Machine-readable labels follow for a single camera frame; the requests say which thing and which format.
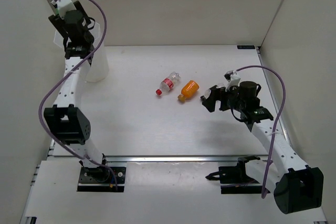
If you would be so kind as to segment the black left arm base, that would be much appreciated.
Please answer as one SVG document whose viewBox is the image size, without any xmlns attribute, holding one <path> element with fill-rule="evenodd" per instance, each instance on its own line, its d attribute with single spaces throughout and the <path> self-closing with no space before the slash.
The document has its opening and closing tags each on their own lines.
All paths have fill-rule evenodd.
<svg viewBox="0 0 336 224">
<path fill-rule="evenodd" d="M 105 192 L 105 193 L 123 193 L 124 184 L 126 179 L 126 167 L 112 166 L 115 179 L 110 170 L 98 166 L 95 168 L 84 167 L 83 162 L 78 179 L 77 191 L 78 192 Z"/>
</svg>

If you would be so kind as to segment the clear bottle red label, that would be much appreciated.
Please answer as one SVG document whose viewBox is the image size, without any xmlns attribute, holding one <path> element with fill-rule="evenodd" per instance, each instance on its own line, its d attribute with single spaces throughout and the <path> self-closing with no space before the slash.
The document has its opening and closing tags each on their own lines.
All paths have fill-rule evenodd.
<svg viewBox="0 0 336 224">
<path fill-rule="evenodd" d="M 181 77 L 179 73 L 173 71 L 168 77 L 166 77 L 156 90 L 156 95 L 162 96 L 168 94 L 176 85 L 180 83 Z"/>
</svg>

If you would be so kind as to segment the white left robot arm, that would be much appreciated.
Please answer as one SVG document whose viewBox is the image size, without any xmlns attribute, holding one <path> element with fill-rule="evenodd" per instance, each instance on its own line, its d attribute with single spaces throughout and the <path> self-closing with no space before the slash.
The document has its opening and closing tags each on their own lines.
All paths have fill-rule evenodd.
<svg viewBox="0 0 336 224">
<path fill-rule="evenodd" d="M 98 182 L 105 182 L 110 169 L 104 155 L 90 138 L 91 124 L 81 111 L 81 97 L 86 82 L 99 82 L 109 72 L 104 48 L 105 31 L 87 15 L 79 1 L 54 0 L 57 14 L 49 21 L 63 38 L 65 72 L 51 93 L 58 95 L 51 107 L 39 106 L 39 119 L 46 132 L 61 147 L 92 169 Z"/>
</svg>

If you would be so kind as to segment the orange juice bottle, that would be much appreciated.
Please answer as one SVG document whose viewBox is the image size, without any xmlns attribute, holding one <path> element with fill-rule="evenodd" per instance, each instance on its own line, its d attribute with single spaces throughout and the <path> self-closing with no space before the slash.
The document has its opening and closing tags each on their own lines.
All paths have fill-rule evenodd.
<svg viewBox="0 0 336 224">
<path fill-rule="evenodd" d="M 182 89 L 181 94 L 178 95 L 177 99 L 184 103 L 190 100 L 194 94 L 198 91 L 199 85 L 194 81 L 190 80 Z"/>
</svg>

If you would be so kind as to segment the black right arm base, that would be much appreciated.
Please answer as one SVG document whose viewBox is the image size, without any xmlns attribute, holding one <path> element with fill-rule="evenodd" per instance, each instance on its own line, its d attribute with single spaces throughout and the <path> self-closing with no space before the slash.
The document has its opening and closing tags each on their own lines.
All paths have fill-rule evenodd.
<svg viewBox="0 0 336 224">
<path fill-rule="evenodd" d="M 205 176 L 209 181 L 220 182 L 222 195 L 260 194 L 261 185 L 246 174 L 246 164 L 259 161 L 256 155 L 239 157 L 235 166 L 220 166 L 218 171 Z"/>
</svg>

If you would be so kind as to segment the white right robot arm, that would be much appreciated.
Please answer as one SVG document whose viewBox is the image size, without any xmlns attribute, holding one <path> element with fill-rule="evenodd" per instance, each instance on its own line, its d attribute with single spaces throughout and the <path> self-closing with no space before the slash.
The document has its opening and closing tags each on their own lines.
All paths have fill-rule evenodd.
<svg viewBox="0 0 336 224">
<path fill-rule="evenodd" d="M 244 156 L 235 166 L 221 166 L 206 179 L 234 186 L 265 183 L 284 214 L 319 208 L 322 204 L 323 173 L 302 160 L 274 126 L 274 117 L 260 105 L 257 97 L 260 90 L 261 85 L 252 81 L 243 81 L 229 89 L 215 85 L 201 96 L 201 102 L 209 112 L 214 112 L 217 101 L 220 101 L 220 111 L 239 112 L 237 121 L 245 123 L 268 151 L 270 166 L 256 155 Z"/>
</svg>

